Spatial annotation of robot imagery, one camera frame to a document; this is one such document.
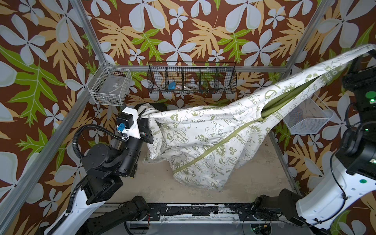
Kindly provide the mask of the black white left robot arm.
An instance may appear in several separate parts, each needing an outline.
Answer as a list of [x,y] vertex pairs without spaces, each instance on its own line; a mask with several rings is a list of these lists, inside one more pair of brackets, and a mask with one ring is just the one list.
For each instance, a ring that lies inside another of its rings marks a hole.
[[[148,119],[131,120],[131,118],[131,114],[121,114],[117,119],[117,132],[134,124],[140,131],[139,138],[117,136],[96,124],[84,125],[76,131],[72,140],[72,149],[81,160],[87,175],[72,190],[67,209],[51,226],[39,228],[38,235],[101,235],[121,223],[142,220],[148,215],[149,206],[145,199],[142,196],[135,196],[114,211],[91,217],[122,187],[123,177],[134,177],[142,145],[153,143]],[[78,140],[86,129],[105,132],[121,141],[121,148],[96,144],[86,155],[82,154]]]

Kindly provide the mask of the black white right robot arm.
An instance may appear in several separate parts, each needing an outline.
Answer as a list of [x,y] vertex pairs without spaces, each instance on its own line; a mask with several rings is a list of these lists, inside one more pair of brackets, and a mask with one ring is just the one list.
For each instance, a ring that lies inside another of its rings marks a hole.
[[342,84],[354,93],[359,121],[345,123],[340,147],[330,156],[328,172],[307,196],[299,197],[289,190],[277,197],[260,196],[252,208],[256,219],[277,220],[283,215],[286,225],[328,234],[344,210],[375,190],[376,68],[360,69],[364,54],[375,56],[375,45],[359,46],[257,92],[259,117],[291,114],[314,89],[326,85],[336,69],[349,66]]

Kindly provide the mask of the white green printed jacket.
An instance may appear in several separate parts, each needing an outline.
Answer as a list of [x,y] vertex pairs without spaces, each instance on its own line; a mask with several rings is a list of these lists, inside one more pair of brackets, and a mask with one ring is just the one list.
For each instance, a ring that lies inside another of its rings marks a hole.
[[332,82],[353,60],[375,48],[374,44],[359,46],[227,106],[161,112],[154,104],[144,104],[139,112],[154,137],[145,161],[167,161],[179,183],[220,191],[287,114]]

